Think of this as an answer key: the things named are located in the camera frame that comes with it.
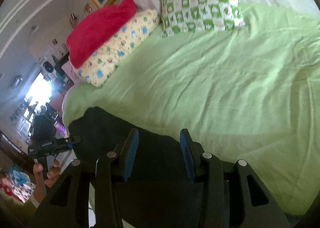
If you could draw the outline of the left hand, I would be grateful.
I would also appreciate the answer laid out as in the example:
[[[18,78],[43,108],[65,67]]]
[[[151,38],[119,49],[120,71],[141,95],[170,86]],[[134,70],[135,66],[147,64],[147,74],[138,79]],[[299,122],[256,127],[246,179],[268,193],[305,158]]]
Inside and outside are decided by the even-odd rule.
[[[43,165],[37,162],[34,164],[33,174],[36,181],[33,197],[40,204],[46,196],[46,188],[51,188],[61,175],[60,163],[55,159],[52,168],[44,175]]]

